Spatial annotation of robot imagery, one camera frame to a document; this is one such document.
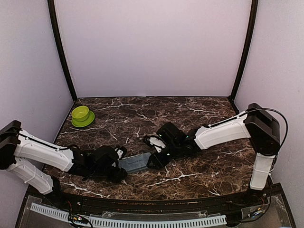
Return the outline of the blue-grey glasses case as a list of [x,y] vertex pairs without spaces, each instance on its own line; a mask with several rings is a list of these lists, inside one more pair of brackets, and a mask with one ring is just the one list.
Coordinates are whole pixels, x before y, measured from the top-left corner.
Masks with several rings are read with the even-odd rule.
[[150,152],[123,158],[119,161],[119,167],[126,170],[127,173],[135,173],[148,169],[147,162],[151,156]]

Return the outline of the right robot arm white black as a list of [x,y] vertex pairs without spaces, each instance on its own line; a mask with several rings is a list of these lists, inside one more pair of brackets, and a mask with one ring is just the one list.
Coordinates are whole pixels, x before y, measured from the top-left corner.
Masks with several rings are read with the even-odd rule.
[[247,206],[253,206],[261,198],[267,178],[275,158],[278,156],[280,143],[280,124],[270,114],[271,109],[264,109],[256,103],[239,114],[220,121],[190,130],[184,133],[171,122],[165,123],[155,136],[145,136],[143,141],[156,151],[150,155],[147,167],[164,168],[170,161],[192,155],[212,146],[247,138],[251,141],[256,158],[250,180],[250,190],[242,196]]

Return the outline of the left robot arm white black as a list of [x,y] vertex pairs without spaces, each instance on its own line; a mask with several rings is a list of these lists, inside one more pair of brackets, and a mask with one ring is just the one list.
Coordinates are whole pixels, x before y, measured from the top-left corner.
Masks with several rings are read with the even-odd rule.
[[93,150],[81,150],[72,144],[67,147],[41,140],[21,128],[17,120],[0,131],[0,168],[21,178],[37,189],[57,207],[67,203],[67,196],[60,191],[55,177],[43,173],[30,161],[53,166],[63,172],[81,176],[85,180],[106,177],[110,182],[122,181],[127,172],[119,167],[119,161],[127,150],[124,147],[102,146]]

